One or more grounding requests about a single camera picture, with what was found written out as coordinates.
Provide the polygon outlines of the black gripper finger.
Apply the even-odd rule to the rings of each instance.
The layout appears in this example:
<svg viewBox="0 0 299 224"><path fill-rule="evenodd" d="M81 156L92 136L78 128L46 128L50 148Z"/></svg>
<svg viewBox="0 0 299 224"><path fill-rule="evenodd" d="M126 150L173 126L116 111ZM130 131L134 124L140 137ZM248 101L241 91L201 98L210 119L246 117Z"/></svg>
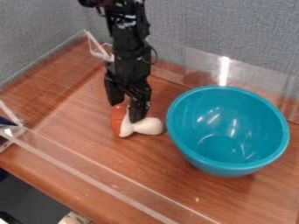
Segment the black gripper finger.
<svg viewBox="0 0 299 224"><path fill-rule="evenodd" d="M136 123L145 118L149 106L149 101L137 100L136 98L130 99L128 106L128 116L130 123Z"/></svg>
<svg viewBox="0 0 299 224"><path fill-rule="evenodd" d="M122 90L122 84L112 80L109 77L104 78L104 86L106 90L106 99L112 106L117 105L124 101L125 93Z"/></svg>

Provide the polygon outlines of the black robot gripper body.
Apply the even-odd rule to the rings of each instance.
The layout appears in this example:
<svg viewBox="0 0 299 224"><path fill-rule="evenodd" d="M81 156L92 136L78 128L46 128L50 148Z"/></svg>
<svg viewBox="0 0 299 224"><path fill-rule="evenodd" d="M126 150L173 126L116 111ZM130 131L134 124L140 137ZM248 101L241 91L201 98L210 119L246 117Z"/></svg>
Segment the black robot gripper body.
<svg viewBox="0 0 299 224"><path fill-rule="evenodd" d="M146 47L138 55L116 56L106 63L105 77L118 81L125 95L137 100L150 101L152 89L146 82L150 73L150 50Z"/></svg>

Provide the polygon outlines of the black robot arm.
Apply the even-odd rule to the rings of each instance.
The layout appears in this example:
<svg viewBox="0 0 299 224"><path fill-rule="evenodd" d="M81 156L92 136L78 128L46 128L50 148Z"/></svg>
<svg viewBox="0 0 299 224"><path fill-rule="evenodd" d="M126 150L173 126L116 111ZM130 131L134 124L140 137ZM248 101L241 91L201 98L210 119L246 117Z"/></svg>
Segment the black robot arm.
<svg viewBox="0 0 299 224"><path fill-rule="evenodd" d="M152 64L152 46L146 42L149 23L145 17L145 0L77 0L94 8L106 20L112 38L114 60L105 62L104 85L112 106L129 96L128 118L136 123L145 118L152 89L146 82Z"/></svg>

